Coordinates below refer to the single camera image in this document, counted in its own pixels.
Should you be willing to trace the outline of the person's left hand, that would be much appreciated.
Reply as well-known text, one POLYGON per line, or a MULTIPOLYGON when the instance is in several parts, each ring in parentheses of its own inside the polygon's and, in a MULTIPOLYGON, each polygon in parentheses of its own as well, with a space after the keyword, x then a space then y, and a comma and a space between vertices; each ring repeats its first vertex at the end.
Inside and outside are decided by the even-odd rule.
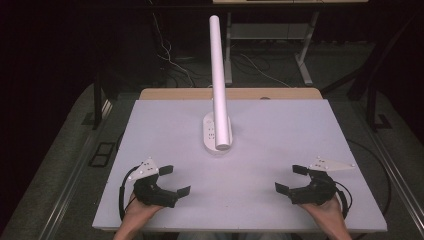
POLYGON ((162 209, 162 206, 145 205, 137 200, 134 193, 131 194, 128 205, 125 209, 125 220, 134 223, 147 223, 154 215, 162 209))

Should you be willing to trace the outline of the person's right hand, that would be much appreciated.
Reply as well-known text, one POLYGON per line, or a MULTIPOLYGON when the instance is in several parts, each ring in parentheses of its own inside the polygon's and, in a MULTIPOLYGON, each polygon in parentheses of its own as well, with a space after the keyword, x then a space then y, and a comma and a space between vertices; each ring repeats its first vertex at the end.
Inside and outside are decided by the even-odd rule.
POLYGON ((333 234, 344 226, 341 206, 336 197, 321 205, 312 203, 300 204, 315 221, 315 223, 327 234, 333 234))

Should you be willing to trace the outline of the black metal stand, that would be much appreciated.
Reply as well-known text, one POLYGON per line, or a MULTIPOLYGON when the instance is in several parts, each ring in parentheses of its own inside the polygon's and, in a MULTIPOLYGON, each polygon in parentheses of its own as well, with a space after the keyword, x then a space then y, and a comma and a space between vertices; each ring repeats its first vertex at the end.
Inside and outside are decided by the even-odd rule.
POLYGON ((116 72, 112 69, 103 69, 96 73, 93 79, 93 111, 86 115, 83 125, 91 125, 96 130, 103 120, 103 105, 107 100, 117 98, 118 86, 116 72))
POLYGON ((373 130, 387 125, 376 121, 377 95, 388 97, 413 132, 424 135, 424 5, 375 10, 366 20, 375 44, 360 67, 321 89, 326 95, 350 83, 347 97, 366 99, 365 119, 373 130))

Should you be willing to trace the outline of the metal floor rail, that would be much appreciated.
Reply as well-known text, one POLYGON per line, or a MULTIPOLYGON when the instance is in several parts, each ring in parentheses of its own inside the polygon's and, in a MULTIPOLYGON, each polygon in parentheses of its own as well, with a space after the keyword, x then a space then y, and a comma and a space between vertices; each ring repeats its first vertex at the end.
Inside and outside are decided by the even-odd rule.
POLYGON ((68 114, 38 172, 45 184, 45 204, 49 201, 50 206, 44 207, 46 217, 37 240, 53 240, 100 134, 101 123, 95 117, 108 117, 110 109, 108 100, 97 104, 79 99, 68 114))
POLYGON ((424 146, 389 105, 377 116, 375 130, 365 120, 365 108, 352 104, 365 126, 393 187, 424 240, 424 146))

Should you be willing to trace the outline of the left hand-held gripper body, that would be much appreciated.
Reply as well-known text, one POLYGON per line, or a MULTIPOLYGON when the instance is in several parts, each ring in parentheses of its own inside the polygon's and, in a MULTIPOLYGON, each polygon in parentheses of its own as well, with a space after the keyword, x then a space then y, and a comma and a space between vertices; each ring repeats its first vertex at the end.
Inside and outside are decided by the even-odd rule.
POLYGON ((127 180, 133 183, 133 193, 145 205, 158 205, 173 208, 178 201, 176 192, 162 189, 157 181, 159 169, 152 158, 143 161, 129 174, 127 180))

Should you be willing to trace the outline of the grey metal desk frame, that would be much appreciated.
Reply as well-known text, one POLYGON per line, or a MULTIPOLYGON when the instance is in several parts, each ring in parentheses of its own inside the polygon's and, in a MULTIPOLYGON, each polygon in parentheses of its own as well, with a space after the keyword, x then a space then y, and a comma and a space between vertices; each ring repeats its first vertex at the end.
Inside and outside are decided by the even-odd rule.
POLYGON ((306 86, 312 86, 313 81, 308 72, 305 58, 309 45, 314 34, 314 30, 320 15, 319 7, 343 6, 348 4, 365 4, 368 0, 212 0, 217 6, 235 5, 253 7, 254 9, 262 7, 304 7, 312 5, 315 9, 312 11, 308 22, 284 22, 284 23, 236 23, 233 21, 232 13, 227 13, 225 51, 224 51, 224 74, 225 83, 231 85, 232 80, 232 62, 231 62, 231 42, 233 40, 301 40, 303 47, 294 55, 298 71, 306 86))

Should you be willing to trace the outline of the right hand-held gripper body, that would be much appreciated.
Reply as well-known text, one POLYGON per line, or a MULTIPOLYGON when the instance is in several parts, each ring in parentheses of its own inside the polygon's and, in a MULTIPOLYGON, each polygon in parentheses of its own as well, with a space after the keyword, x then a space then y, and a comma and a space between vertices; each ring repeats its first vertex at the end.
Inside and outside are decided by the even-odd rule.
POLYGON ((289 198, 293 204, 317 204, 321 205, 331 200, 335 194, 343 204, 347 204, 344 193, 337 188, 336 181, 329 175, 330 172, 352 170, 354 164, 342 163, 317 157, 313 163, 304 166, 309 169, 310 183, 305 187, 290 189, 289 198))

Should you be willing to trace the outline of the black floor socket frame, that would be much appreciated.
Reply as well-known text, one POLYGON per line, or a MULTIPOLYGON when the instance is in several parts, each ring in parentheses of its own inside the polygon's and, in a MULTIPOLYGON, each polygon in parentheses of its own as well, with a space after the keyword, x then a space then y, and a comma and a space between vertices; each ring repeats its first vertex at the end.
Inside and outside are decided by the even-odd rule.
POLYGON ((115 147, 114 142, 100 142, 88 165, 95 168, 104 168, 108 165, 115 147))

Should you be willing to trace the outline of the white desk lamp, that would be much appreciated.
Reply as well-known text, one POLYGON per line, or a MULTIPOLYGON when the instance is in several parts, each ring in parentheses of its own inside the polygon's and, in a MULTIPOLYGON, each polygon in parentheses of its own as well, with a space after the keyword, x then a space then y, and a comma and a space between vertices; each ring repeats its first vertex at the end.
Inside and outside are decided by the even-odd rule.
POLYGON ((232 146, 231 120, 227 112, 220 19, 209 18, 213 111, 203 118, 203 143, 213 155, 227 153, 232 146))

